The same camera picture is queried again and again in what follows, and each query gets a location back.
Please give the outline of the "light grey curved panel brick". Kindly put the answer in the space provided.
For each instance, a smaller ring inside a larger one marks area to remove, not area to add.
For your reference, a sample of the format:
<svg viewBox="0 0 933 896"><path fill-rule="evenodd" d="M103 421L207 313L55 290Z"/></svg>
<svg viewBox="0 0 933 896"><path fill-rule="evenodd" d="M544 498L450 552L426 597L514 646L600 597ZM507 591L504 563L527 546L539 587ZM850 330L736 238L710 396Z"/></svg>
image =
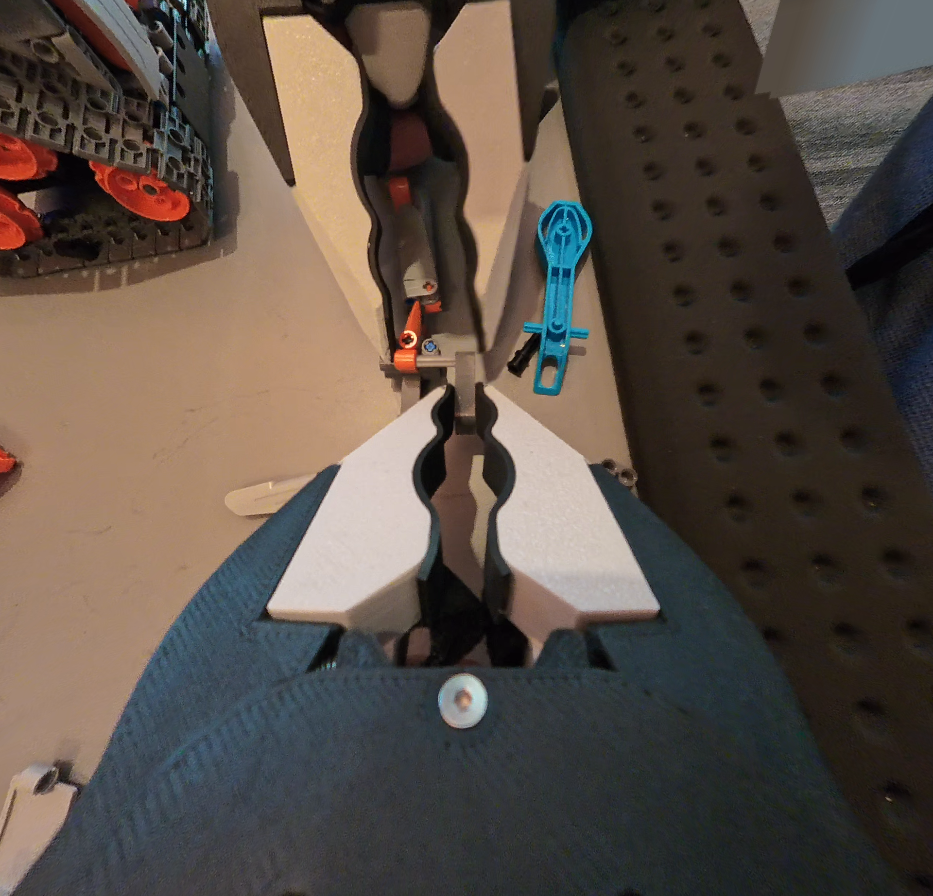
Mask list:
<svg viewBox="0 0 933 896"><path fill-rule="evenodd" d="M34 763L10 781L1 809L1 893L10 894L62 828L78 786L51 763Z"/></svg>

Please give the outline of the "grey tracked toy robot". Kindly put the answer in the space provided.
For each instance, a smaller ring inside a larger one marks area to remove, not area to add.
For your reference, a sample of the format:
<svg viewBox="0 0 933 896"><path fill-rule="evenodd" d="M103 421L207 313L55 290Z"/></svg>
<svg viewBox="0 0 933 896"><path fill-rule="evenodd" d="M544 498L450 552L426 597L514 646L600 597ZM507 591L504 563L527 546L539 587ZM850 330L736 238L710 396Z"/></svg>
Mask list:
<svg viewBox="0 0 933 896"><path fill-rule="evenodd" d="M206 0L1 0L1 274L201 249Z"/></svg>

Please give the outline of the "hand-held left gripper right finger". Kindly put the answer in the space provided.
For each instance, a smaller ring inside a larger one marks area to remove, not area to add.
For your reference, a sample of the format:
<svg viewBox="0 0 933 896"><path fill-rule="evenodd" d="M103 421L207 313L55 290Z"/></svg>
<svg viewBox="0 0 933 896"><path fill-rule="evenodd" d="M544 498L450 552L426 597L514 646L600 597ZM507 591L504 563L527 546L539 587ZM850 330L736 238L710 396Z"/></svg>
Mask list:
<svg viewBox="0 0 933 896"><path fill-rule="evenodd" d="M480 390L489 513L484 599L528 638L647 621L656 599L587 460L496 389Z"/></svg>

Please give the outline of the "grey orange brick assembly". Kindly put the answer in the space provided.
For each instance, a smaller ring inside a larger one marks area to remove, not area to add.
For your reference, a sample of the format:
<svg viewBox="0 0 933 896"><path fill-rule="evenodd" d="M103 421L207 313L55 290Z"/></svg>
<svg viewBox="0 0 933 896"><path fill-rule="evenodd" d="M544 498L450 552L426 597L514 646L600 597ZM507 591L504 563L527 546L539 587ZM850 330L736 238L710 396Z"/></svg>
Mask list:
<svg viewBox="0 0 933 896"><path fill-rule="evenodd" d="M403 414L422 400L429 389L451 389L453 393L453 429L467 435L477 430L478 387L485 378L484 355L459 349L450 354L409 355L400 351L401 364L381 359L382 373L397 381L400 412Z"/></svg>

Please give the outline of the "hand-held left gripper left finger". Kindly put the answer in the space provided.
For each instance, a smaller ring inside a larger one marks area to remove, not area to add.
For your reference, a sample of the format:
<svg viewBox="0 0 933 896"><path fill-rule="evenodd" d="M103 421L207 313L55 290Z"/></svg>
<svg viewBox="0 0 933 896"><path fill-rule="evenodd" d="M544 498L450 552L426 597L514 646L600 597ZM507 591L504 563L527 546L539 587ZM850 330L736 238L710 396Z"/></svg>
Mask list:
<svg viewBox="0 0 933 896"><path fill-rule="evenodd" d="M432 521L415 465L438 437L434 389L343 459L268 604L271 618L414 626Z"/></svg>

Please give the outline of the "person's right hand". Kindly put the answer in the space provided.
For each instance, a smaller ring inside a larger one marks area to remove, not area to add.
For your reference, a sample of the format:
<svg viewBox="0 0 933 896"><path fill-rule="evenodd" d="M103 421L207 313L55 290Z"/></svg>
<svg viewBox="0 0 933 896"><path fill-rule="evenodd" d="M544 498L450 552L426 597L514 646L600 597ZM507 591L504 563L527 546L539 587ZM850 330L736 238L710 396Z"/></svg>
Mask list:
<svg viewBox="0 0 933 896"><path fill-rule="evenodd" d="M414 110L392 110L389 124L389 162L386 178L408 175L434 154L428 127Z"/></svg>

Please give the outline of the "blue plastic brick tool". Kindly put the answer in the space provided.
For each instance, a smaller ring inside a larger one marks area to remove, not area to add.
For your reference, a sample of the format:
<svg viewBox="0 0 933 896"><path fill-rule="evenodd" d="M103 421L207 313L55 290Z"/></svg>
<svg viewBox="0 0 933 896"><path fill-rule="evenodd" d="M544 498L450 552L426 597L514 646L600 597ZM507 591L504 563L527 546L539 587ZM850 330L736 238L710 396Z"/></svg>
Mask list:
<svg viewBox="0 0 933 896"><path fill-rule="evenodd" d="M592 222L581 203L557 200L545 209L537 225L536 251L545 272L542 320L527 321L522 330L539 339L534 392L560 393L573 340L585 340L589 330L573 326L577 271L589 250Z"/></svg>

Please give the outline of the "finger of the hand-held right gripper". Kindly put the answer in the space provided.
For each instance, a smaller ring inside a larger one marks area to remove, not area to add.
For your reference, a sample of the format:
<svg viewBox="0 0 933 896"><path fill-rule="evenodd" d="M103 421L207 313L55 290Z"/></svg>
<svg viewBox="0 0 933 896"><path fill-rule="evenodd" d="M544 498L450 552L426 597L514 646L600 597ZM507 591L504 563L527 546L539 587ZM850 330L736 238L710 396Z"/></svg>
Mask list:
<svg viewBox="0 0 933 896"><path fill-rule="evenodd" d="M364 110L356 58L313 16L265 16L263 31L297 205L358 324L387 357L383 298L369 262L372 218L356 169Z"/></svg>
<svg viewBox="0 0 933 896"><path fill-rule="evenodd" d="M504 315L526 201L510 0L470 2L436 45L440 105L466 149L463 214L476 249L473 290L484 345Z"/></svg>

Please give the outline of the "person's blue trouser leg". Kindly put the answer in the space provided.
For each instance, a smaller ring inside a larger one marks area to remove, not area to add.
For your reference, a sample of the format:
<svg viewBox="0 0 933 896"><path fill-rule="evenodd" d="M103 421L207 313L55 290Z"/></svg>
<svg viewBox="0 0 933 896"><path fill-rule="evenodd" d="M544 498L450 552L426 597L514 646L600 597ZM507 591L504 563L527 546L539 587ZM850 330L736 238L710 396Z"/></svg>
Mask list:
<svg viewBox="0 0 933 896"><path fill-rule="evenodd" d="M932 101L832 228L918 458L932 459Z"/></svg>

